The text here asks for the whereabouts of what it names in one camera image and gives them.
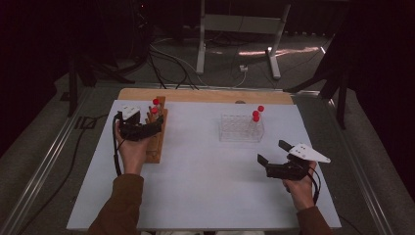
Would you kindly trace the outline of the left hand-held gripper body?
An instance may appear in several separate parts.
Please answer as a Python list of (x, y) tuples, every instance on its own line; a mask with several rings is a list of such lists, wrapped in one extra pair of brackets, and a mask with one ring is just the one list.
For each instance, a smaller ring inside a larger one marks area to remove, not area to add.
[(151, 136), (140, 122), (141, 112), (139, 107), (124, 105), (117, 112), (116, 117), (118, 118), (120, 136), (123, 139), (140, 141)]

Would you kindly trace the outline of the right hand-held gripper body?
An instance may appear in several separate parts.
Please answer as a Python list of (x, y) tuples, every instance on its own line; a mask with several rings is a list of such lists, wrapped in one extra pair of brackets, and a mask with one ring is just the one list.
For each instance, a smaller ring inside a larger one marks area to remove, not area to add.
[(328, 164), (331, 161), (303, 143), (293, 146), (293, 149), (287, 153), (288, 161), (284, 164), (271, 164), (268, 162), (268, 166), (265, 168), (267, 177), (299, 181), (307, 176), (310, 162)]

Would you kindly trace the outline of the wooden test tube rack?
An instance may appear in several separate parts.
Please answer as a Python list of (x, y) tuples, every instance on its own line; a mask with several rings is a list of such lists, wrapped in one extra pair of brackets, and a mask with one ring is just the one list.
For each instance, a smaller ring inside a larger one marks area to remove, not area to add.
[[(166, 125), (167, 114), (168, 114), (168, 109), (164, 107), (165, 97), (157, 96), (156, 98), (158, 98), (161, 102), (161, 112), (159, 113), (159, 115), (164, 116), (164, 123), (162, 125), (162, 131), (151, 137), (151, 141), (146, 151), (146, 155), (147, 155), (146, 163), (147, 164), (158, 164), (161, 161), (161, 149), (162, 149), (162, 144), (163, 144), (164, 129)], [(153, 106), (154, 105), (152, 102), (152, 105), (149, 107), (149, 110), (147, 111), (147, 113), (149, 113), (150, 115), (151, 115), (151, 108)]]

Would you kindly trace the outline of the clear plastic test tube rack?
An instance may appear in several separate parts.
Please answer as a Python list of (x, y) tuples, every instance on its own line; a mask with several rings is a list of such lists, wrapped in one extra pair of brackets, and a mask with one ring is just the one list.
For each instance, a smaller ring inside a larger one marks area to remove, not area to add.
[(259, 142), (264, 134), (264, 125), (259, 123), (257, 135), (252, 135), (252, 116), (222, 115), (219, 124), (219, 140), (223, 142)]

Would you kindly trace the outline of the person's right hand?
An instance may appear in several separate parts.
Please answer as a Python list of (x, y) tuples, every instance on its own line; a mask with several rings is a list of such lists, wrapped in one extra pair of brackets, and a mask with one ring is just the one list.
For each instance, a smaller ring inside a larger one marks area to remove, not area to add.
[(300, 181), (293, 181), (288, 179), (283, 180), (283, 185), (290, 191), (294, 206), (298, 212), (315, 206), (312, 194), (312, 174), (315, 170), (315, 167), (316, 162), (310, 162), (308, 169), (309, 176), (305, 176)]

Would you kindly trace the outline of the person's left hand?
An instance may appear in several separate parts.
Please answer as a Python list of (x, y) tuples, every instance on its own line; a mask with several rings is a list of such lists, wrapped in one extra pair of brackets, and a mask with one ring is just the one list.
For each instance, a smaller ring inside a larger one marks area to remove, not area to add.
[(146, 162), (146, 151), (151, 138), (139, 141), (124, 140), (120, 135), (119, 122), (115, 123), (116, 151), (120, 154), (124, 174), (140, 175)]

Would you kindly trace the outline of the black tripod stand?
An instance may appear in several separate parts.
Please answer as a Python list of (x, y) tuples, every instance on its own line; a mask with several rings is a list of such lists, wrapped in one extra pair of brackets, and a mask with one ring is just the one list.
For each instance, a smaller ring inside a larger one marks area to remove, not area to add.
[(284, 92), (298, 93), (303, 89), (325, 80), (325, 84), (319, 91), (321, 99), (332, 99), (338, 93), (336, 120), (342, 129), (345, 125), (346, 91), (348, 84), (348, 66), (341, 57), (343, 33), (338, 31), (332, 38), (329, 48), (320, 61), (313, 77), (290, 88), (284, 88)]
[(72, 51), (69, 53), (69, 91), (64, 96), (64, 100), (69, 102), (68, 117), (72, 117), (78, 107), (78, 81), (81, 81), (84, 86), (94, 87), (97, 83), (97, 78), (94, 71), (100, 71), (110, 78), (125, 84), (133, 84), (133, 80), (129, 80), (115, 71), (110, 70), (102, 63), (93, 59), (85, 53)]

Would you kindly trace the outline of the white metal stand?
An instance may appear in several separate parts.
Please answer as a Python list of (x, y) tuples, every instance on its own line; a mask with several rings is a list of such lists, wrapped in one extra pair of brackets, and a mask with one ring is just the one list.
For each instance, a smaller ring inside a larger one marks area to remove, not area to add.
[(227, 15), (207, 14), (206, 0), (201, 0), (200, 11), (200, 38), (199, 50), (196, 63), (196, 74), (203, 74), (205, 71), (206, 44), (205, 33), (207, 30), (225, 31), (225, 32), (243, 32), (243, 33), (260, 33), (273, 34), (274, 44), (265, 50), (265, 56), (268, 59), (272, 77), (280, 79), (280, 72), (276, 53), (285, 28), (287, 17), (291, 10), (291, 5), (283, 5), (282, 14), (277, 18), (265, 18), (254, 16), (236, 16), (228, 13)]

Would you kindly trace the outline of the aluminium floor rail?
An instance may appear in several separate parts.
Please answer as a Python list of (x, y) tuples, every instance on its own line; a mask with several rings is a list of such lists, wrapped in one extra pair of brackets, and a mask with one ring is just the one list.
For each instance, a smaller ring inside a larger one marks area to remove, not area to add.
[(19, 199), (0, 226), (0, 235), (18, 235), (20, 233), (20, 230), (23, 227), (24, 218), (29, 212), (34, 200), (64, 148), (70, 133), (74, 130), (76, 120), (79, 117), (79, 110), (89, 99), (92, 92), (92, 88), (85, 88), (81, 92), (78, 98), (77, 107), (73, 114), (70, 117), (66, 117), (65, 122), (57, 131), (56, 137), (50, 144), (47, 153), (36, 165), (36, 169), (32, 172), (32, 175), (24, 186)]
[(323, 99), (324, 104), (330, 121), (336, 130), (343, 147), (345, 148), (346, 158), (350, 164), (353, 176), (358, 184), (362, 197), (366, 203), (366, 206), (371, 213), (374, 223), (379, 231), (380, 235), (394, 235), (389, 221), (387, 220), (384, 210), (375, 194), (368, 177), (366, 176), (364, 169), (360, 163), (360, 160), (353, 150), (351, 142), (349, 141), (346, 131), (340, 127), (337, 120), (337, 108), (335, 103), (331, 99)]

